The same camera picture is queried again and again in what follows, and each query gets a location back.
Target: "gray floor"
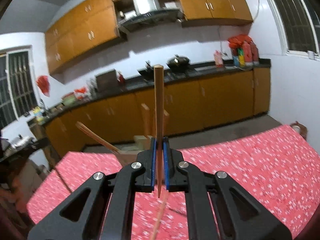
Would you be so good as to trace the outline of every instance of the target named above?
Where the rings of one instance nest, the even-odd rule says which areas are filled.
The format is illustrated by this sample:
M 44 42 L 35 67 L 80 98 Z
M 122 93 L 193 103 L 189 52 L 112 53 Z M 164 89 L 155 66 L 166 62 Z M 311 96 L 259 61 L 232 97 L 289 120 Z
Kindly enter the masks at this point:
M 231 125 L 207 130 L 204 132 L 197 132 L 193 134 L 169 138 L 169 143 L 170 148 L 172 149 L 199 147 L 243 138 L 249 135 L 264 132 L 279 125 L 281 124 L 278 121 L 276 121 L 269 115 L 264 115 L 243 122 L 237 122 Z M 116 145 L 116 147 L 118 147 L 119 149 L 124 146 L 130 146 L 130 144 Z M 104 146 L 93 146 L 87 147 L 84 152 L 107 153 L 109 151 Z

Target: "stainless steel hood duct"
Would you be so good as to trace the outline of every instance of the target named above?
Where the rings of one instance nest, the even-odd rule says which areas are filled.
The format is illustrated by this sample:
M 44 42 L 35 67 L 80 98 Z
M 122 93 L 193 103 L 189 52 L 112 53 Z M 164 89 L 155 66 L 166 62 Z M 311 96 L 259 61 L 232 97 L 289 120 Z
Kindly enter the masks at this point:
M 183 19 L 179 8 L 161 8 L 158 0 L 133 0 L 136 15 L 119 22 L 119 30 L 124 33 Z

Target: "window frame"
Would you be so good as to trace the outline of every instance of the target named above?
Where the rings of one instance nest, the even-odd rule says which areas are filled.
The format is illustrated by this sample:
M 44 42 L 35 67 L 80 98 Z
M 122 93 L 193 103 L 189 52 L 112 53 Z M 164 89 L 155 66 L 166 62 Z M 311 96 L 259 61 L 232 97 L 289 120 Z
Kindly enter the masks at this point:
M 281 49 L 282 49 L 282 55 L 287 55 L 287 56 L 299 56 L 299 57 L 303 57 L 303 58 L 309 58 L 309 55 L 307 52 L 305 51 L 299 51 L 299 50 L 290 50 L 289 49 L 289 45 L 288 45 L 288 39 L 286 36 L 286 32 L 285 32 L 285 28 L 284 28 L 284 24 L 281 18 L 281 14 L 278 10 L 278 7 L 276 5 L 276 2 L 274 0 L 267 0 L 269 5 L 270 5 L 270 9 L 272 11 L 273 17 L 275 19 L 276 22 L 276 26 L 278 29 L 278 34 L 280 37 L 280 45 L 281 45 Z M 316 52 L 315 52 L 315 59 L 316 60 L 320 60 L 320 49 L 319 49 L 319 40 L 318 37 L 316 35 L 316 30 L 311 18 L 311 15 L 309 13 L 309 10 L 307 8 L 307 5 L 305 3 L 304 0 L 300 0 L 303 8 L 307 14 L 309 23 L 311 25 L 311 30 L 312 30 L 312 34 L 315 40 L 315 46 L 316 46 Z
M 35 97 L 36 97 L 36 102 L 39 105 L 40 95 L 39 95 L 39 91 L 38 91 L 38 89 L 36 87 L 36 84 L 35 84 L 35 72 L 34 72 L 34 67 L 33 67 L 34 65 L 33 65 L 33 58 L 32 58 L 32 54 L 31 54 L 31 52 L 32 52 L 31 48 L 12 49 L 12 50 L 3 51 L 3 54 L 5 54 L 5 57 L 6 57 L 6 68 L 5 68 L 5 70 L 6 70 L 6 74 L 7 74 L 7 80 L 8 80 L 9 96 L 10 96 L 10 100 L 11 100 L 11 103 L 12 103 L 13 112 L 14 112 L 14 115 L 16 117 L 16 120 L 11 122 L 11 123 L 9 123 L 7 126 L 9 126 L 10 124 L 12 124 L 12 123 L 14 123 L 16 121 L 19 121 L 22 118 L 25 118 L 23 115 L 20 116 L 20 117 L 18 115 L 16 106 L 14 104 L 12 87 L 11 87 L 11 80 L 10 80 L 10 77 L 9 77 L 9 55 L 10 54 L 19 53 L 19 52 L 27 52 L 28 53 L 28 61 L 29 61 L 30 76 L 31 76 L 31 81 L 32 81 L 32 89 L 33 89 L 33 92 L 34 92 Z

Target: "black countertop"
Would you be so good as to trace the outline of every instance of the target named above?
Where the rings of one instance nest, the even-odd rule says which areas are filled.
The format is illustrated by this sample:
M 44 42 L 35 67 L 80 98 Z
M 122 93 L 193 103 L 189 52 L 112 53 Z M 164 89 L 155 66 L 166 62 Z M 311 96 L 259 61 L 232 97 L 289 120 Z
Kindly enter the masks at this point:
M 270 68 L 271 67 L 271 60 L 270 59 L 264 59 L 261 58 L 259 59 L 259 65 L 255 65 L 249 68 L 245 69 L 240 69 L 240 68 L 231 68 L 228 69 L 226 67 L 228 66 L 233 66 L 233 61 L 232 60 L 226 60 L 224 61 L 225 67 L 212 67 L 215 65 L 214 61 L 210 62 L 203 62 L 203 63 L 197 63 L 190 65 L 190 70 L 188 70 L 186 73 L 183 74 L 175 74 L 172 73 L 170 69 L 164 71 L 164 84 L 172 84 L 176 82 L 183 82 L 183 81 L 188 81 L 192 79 L 197 79 L 197 78 L 202 78 L 202 77 L 210 77 L 210 76 L 215 76 L 215 75 L 222 75 L 226 73 L 234 73 L 234 72 L 242 72 L 242 71 L 251 71 L 253 68 Z M 87 105 L 89 103 L 99 101 L 102 99 L 110 98 L 110 97 L 115 97 L 127 93 L 133 93 L 137 92 L 139 90 L 144 90 L 147 88 L 151 88 L 154 86 L 153 81 L 144 81 L 142 76 L 136 76 L 132 77 L 130 79 L 126 80 L 126 85 L 125 86 L 119 86 L 117 88 L 112 88 L 112 90 L 108 90 L 104 93 L 99 93 L 95 97 L 91 99 L 84 99 L 81 101 L 77 101 L 76 103 L 70 105 L 70 106 L 64 106 L 61 110 L 57 110 L 54 113 L 50 114 L 49 117 L 45 117 L 44 121 L 40 122 L 40 125 L 46 125 L 48 124 L 51 120 L 53 120 L 56 117 L 59 117 L 66 111 L 78 108 L 80 106 Z

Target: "red tablecloth with white flowers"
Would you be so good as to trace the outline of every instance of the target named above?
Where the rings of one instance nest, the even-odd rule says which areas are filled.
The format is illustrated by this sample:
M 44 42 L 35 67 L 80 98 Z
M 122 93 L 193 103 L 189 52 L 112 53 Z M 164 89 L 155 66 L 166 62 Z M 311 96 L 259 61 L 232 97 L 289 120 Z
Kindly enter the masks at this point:
M 282 221 L 293 238 L 305 227 L 320 203 L 320 157 L 290 126 L 235 141 L 181 150 L 186 161 L 202 171 L 226 171 Z M 57 165 L 66 184 L 75 190 L 96 171 L 118 172 L 112 154 L 69 152 Z M 28 202 L 37 223 L 70 193 L 52 171 Z M 149 239 L 162 198 L 157 191 L 137 193 L 132 239 Z M 183 193 L 170 193 L 157 239 L 188 239 Z

